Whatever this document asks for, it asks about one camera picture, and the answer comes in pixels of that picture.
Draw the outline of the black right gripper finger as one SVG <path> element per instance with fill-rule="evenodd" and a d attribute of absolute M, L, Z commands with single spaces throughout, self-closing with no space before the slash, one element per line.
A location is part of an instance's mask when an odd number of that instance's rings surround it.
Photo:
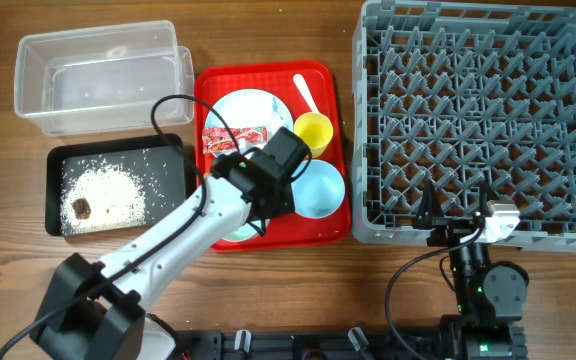
<path fill-rule="evenodd" d="M 432 230 L 445 225 L 446 218 L 439 202 L 439 196 L 432 181 L 427 180 L 415 215 L 414 228 Z"/>
<path fill-rule="evenodd" d="M 478 183 L 478 195 L 478 207 L 475 211 L 475 217 L 477 219 L 490 217 L 493 212 L 491 206 L 496 204 L 498 195 L 486 181 L 480 181 Z"/>

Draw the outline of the mint green bowl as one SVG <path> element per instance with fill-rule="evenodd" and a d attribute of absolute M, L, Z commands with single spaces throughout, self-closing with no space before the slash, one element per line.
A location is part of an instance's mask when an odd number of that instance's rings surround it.
<path fill-rule="evenodd" d="M 253 221 L 251 224 L 244 224 L 237 230 L 226 235 L 224 237 L 225 241 L 228 242 L 243 242 L 253 239 L 259 235 L 259 230 L 261 229 L 260 221 Z"/>

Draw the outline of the red snack wrapper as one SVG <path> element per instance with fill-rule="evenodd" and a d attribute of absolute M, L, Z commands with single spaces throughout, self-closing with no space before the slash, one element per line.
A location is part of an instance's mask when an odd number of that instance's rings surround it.
<path fill-rule="evenodd" d="M 241 141 L 256 145 L 268 139 L 268 130 L 263 126 L 230 129 L 205 128 L 202 131 L 203 153 L 233 151 L 238 148 Z"/>

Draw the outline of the white napkin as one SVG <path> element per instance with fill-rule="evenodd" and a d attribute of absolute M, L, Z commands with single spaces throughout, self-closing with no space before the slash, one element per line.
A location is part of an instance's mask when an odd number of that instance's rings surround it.
<path fill-rule="evenodd" d="M 237 127 L 263 126 L 272 137 L 283 125 L 279 106 L 272 95 L 246 94 L 234 105 L 230 119 Z"/>

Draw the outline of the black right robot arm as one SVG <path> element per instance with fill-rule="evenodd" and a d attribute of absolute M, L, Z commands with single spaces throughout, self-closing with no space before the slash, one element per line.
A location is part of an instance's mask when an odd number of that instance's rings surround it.
<path fill-rule="evenodd" d="M 508 238 L 519 225 L 517 206 L 479 185 L 478 209 L 469 219 L 449 218 L 438 192 L 427 182 L 415 225 L 428 229 L 427 244 L 445 247 L 458 305 L 456 315 L 440 319 L 439 359 L 513 359 L 528 357 L 523 317 L 529 275 L 510 261 L 493 262 L 489 246 Z"/>

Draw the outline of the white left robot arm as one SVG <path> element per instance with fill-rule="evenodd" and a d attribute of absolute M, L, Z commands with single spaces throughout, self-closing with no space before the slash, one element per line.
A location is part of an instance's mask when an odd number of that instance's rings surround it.
<path fill-rule="evenodd" d="M 170 283 L 215 242 L 251 220 L 294 210 L 291 183 L 310 154 L 280 129 L 260 150 L 220 156 L 178 208 L 133 242 L 90 263 L 55 270 L 32 341 L 53 359 L 169 359 L 172 330 L 149 316 Z"/>

